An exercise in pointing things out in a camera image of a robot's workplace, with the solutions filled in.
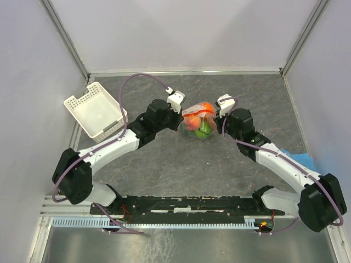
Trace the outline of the white plastic basket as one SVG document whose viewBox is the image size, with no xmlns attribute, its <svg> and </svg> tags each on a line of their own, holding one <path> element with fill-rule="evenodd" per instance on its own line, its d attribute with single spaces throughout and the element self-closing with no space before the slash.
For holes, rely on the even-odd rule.
<svg viewBox="0 0 351 263">
<path fill-rule="evenodd" d="M 100 143 L 124 126 L 120 104 L 99 83 L 86 86 L 87 92 L 80 96 L 71 96 L 64 101 L 65 107 L 79 123 L 86 134 L 96 143 Z"/>
</svg>

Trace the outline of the green watermelon toy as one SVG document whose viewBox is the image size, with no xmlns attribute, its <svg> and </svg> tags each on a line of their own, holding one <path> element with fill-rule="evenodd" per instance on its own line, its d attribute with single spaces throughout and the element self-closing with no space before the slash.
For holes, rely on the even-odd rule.
<svg viewBox="0 0 351 263">
<path fill-rule="evenodd" d="M 203 121 L 201 122 L 200 127 L 196 129 L 194 133 L 198 138 L 205 139 L 211 135 L 212 129 L 207 122 Z"/>
</svg>

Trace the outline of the clear zip top bag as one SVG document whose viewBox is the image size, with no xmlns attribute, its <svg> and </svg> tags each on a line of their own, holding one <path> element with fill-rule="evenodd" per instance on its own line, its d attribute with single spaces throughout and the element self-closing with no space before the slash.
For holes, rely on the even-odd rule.
<svg viewBox="0 0 351 263">
<path fill-rule="evenodd" d="M 182 131 L 187 136 L 204 140 L 217 132 L 215 116 L 214 106 L 207 101 L 192 105 L 183 111 Z"/>
</svg>

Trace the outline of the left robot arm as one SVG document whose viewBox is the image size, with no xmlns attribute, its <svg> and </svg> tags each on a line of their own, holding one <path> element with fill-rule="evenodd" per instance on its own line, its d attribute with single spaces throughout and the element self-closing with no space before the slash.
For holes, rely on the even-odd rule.
<svg viewBox="0 0 351 263">
<path fill-rule="evenodd" d="M 97 203 L 110 214 L 121 209 L 121 196 L 107 184 L 93 181 L 93 175 L 110 162 L 153 141 L 164 129 L 177 130 L 183 120 L 180 105 L 155 99 L 146 111 L 127 125 L 127 129 L 93 147 L 66 149 L 52 177 L 55 193 L 71 204 Z"/>
</svg>

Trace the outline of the peach toy fruit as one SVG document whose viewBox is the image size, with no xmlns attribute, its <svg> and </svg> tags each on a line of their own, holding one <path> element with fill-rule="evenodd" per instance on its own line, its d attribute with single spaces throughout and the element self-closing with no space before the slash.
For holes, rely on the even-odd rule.
<svg viewBox="0 0 351 263">
<path fill-rule="evenodd" d="M 185 117 L 185 128 L 187 130 L 196 130 L 200 127 L 201 118 L 199 116 Z"/>
</svg>

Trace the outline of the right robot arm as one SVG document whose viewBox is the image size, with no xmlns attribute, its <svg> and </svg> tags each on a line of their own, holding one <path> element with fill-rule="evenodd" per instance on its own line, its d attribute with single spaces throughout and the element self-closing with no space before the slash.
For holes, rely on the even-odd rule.
<svg viewBox="0 0 351 263">
<path fill-rule="evenodd" d="M 343 225 L 347 206 L 334 175 L 321 175 L 278 149 L 256 131 L 250 110 L 218 110 L 214 121 L 219 133 L 229 135 L 244 156 L 271 170 L 294 190 L 289 193 L 267 187 L 251 202 L 257 214 L 265 214 L 270 209 L 293 214 L 314 232 L 330 225 Z"/>
</svg>

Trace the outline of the orange toy fruit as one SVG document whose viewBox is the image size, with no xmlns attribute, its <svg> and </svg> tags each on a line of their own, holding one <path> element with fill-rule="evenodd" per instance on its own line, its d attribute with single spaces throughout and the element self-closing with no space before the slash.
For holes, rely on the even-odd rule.
<svg viewBox="0 0 351 263">
<path fill-rule="evenodd" d="M 215 109 L 214 106 L 207 102 L 200 102 L 198 104 L 196 104 L 196 111 L 195 111 L 195 115 L 199 116 L 201 118 L 207 118 L 207 117 L 213 117 L 215 116 Z"/>
</svg>

